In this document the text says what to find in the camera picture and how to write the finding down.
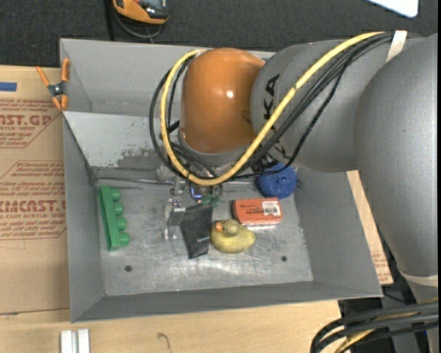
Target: green toy block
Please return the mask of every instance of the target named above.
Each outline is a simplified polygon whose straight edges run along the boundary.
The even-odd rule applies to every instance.
[[[126,219],[121,217],[124,211],[119,202],[121,192],[109,185],[102,185],[98,190],[101,217],[103,218],[104,232],[108,250],[113,251],[129,244],[129,234],[126,230]]]

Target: yellow rubber duck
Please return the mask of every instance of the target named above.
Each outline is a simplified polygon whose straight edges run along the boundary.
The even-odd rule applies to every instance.
[[[226,254],[245,251],[255,239],[254,232],[233,219],[217,221],[211,226],[211,243]]]

